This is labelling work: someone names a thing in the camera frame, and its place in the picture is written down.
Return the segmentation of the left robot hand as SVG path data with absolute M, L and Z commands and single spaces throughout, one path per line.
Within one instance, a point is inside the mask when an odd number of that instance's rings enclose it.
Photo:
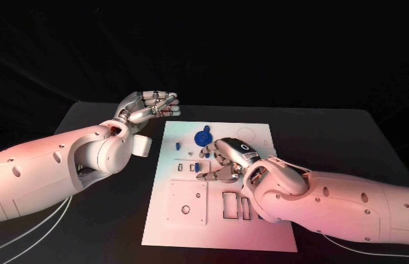
M 120 102 L 112 120 L 130 128 L 133 134 L 138 133 L 148 120 L 179 116 L 177 94 L 164 91 L 133 92 Z

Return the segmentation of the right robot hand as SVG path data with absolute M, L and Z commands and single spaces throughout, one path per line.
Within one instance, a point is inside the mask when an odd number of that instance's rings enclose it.
M 237 138 L 221 138 L 199 151 L 199 157 L 212 153 L 221 168 L 213 172 L 199 173 L 196 180 L 234 183 L 245 174 L 248 167 L 260 160 L 255 149 Z

